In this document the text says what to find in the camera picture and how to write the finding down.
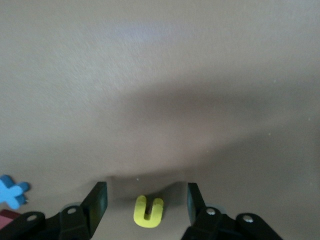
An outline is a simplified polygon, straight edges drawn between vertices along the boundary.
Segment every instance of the yellow foam piece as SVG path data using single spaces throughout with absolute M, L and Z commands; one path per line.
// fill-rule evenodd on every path
M 146 214 L 146 208 L 147 198 L 143 195 L 138 196 L 133 213 L 134 222 L 143 228 L 151 229 L 157 227 L 162 219 L 164 201 L 161 198 L 154 199 L 150 214 Z

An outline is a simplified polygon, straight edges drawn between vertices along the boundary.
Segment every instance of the red foam piece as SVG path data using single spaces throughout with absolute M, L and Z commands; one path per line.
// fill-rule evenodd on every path
M 0 211 L 0 229 L 11 223 L 20 214 L 14 211 L 2 210 Z

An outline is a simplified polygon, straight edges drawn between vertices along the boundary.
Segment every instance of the blue foam toy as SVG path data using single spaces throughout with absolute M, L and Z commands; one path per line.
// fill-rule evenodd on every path
M 6 202 L 10 208 L 18 209 L 26 203 L 24 193 L 30 189 L 27 182 L 15 182 L 8 175 L 0 176 L 0 204 Z

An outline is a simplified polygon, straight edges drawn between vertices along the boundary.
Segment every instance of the yellow u-shaped block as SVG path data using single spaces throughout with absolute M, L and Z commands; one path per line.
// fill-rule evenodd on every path
M 143 195 L 138 196 L 134 207 L 134 222 L 143 228 L 151 229 L 157 227 L 161 222 L 164 211 L 164 201 L 161 198 L 153 200 L 150 214 L 146 214 L 146 208 L 147 198 Z

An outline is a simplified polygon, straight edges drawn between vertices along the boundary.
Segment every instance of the blue star-shaped piece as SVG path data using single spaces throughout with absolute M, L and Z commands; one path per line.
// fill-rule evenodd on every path
M 10 208 L 18 209 L 26 203 L 24 193 L 29 190 L 27 182 L 15 182 L 8 175 L 0 176 L 0 204 L 6 202 Z

